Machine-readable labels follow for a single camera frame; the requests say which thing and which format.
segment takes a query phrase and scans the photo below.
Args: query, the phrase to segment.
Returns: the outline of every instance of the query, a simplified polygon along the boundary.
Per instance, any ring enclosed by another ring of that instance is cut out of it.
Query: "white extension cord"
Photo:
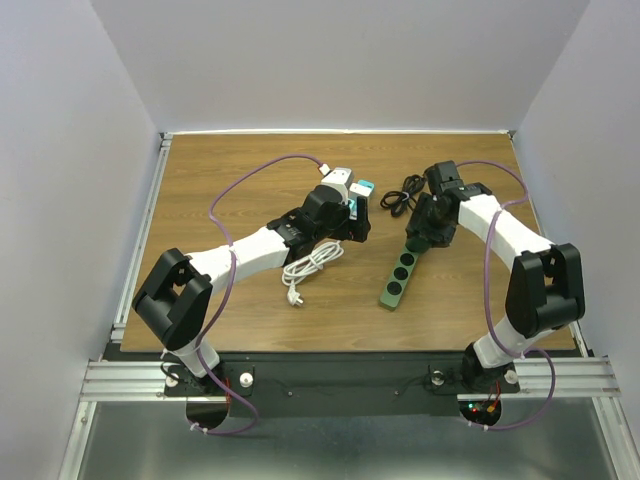
[[[282,283],[289,287],[287,292],[287,300],[292,307],[299,307],[304,303],[300,294],[296,291],[296,285],[322,270],[324,264],[340,258],[344,253],[344,249],[339,241],[323,243],[315,248],[311,254],[306,257],[290,263],[282,270]]]

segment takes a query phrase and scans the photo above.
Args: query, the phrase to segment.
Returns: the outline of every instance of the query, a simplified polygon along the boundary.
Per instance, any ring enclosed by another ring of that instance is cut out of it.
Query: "white backdrop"
[[[640,442],[640,3],[592,0],[515,136],[546,233],[582,252],[596,354]]]
[[[53,479],[158,137],[88,2],[4,2],[0,45],[0,478]]]
[[[92,0],[163,131],[515,129],[588,0]]]

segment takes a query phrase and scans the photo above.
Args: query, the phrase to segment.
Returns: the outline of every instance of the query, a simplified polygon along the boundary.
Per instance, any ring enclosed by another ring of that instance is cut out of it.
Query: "wooden table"
[[[299,285],[304,307],[286,301],[281,269],[255,275],[234,287],[229,305],[209,340],[220,351],[461,350],[486,333],[482,304],[484,244],[459,228],[451,247],[422,256],[400,306],[378,305],[405,241],[409,214],[392,218],[378,202],[398,190],[408,175],[444,160],[491,159],[517,169],[506,135],[190,135],[176,136],[164,173],[145,248],[138,286],[159,255],[208,250],[224,243],[208,219],[213,197],[249,169],[273,157],[304,152],[331,167],[353,169],[356,179],[376,185],[370,204],[372,225],[364,244],[343,242],[345,255]],[[487,166],[461,168],[466,182],[483,182],[499,200],[521,196],[517,183]],[[237,187],[217,208],[235,239],[300,206],[320,181],[313,163],[286,160]],[[529,205],[512,209],[530,228]],[[504,312],[509,273],[492,260],[492,309]],[[220,301],[214,297],[209,315]],[[541,344],[571,349],[568,329]],[[131,312],[123,351],[160,351],[161,344]]]

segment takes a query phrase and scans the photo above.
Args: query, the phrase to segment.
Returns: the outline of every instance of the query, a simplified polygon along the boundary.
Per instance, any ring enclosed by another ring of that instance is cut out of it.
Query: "robotic arm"
[[[166,251],[135,295],[134,310],[167,351],[178,356],[195,377],[204,377],[196,340],[210,297],[229,282],[230,250],[236,256],[237,282],[305,257],[325,238],[364,242],[371,229],[367,198],[359,194],[362,187],[352,181],[350,169],[332,170],[301,207],[234,242],[233,247],[188,255],[176,248]],[[175,287],[182,287],[182,291],[176,292]],[[218,354],[206,340],[199,348],[209,368],[218,365]]]
[[[446,247],[457,225],[486,242],[494,215],[501,210],[491,191],[478,183],[465,185],[452,161],[435,164],[426,175],[430,194],[421,194],[409,221],[407,249]],[[582,267],[573,245],[555,245],[503,211],[491,249],[511,270],[506,315],[494,329],[506,350],[520,356],[554,330],[582,318]],[[464,382],[472,390],[484,389],[512,360],[488,333],[465,350]]]

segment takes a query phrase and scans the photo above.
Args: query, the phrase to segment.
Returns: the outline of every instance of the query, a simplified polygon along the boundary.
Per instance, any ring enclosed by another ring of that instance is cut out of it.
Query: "gray floor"
[[[505,424],[540,404],[504,403]],[[413,416],[264,420],[236,438],[192,433],[183,404],[149,402],[99,406],[80,478],[602,480],[612,472],[588,399],[554,400],[543,420],[508,433]]]

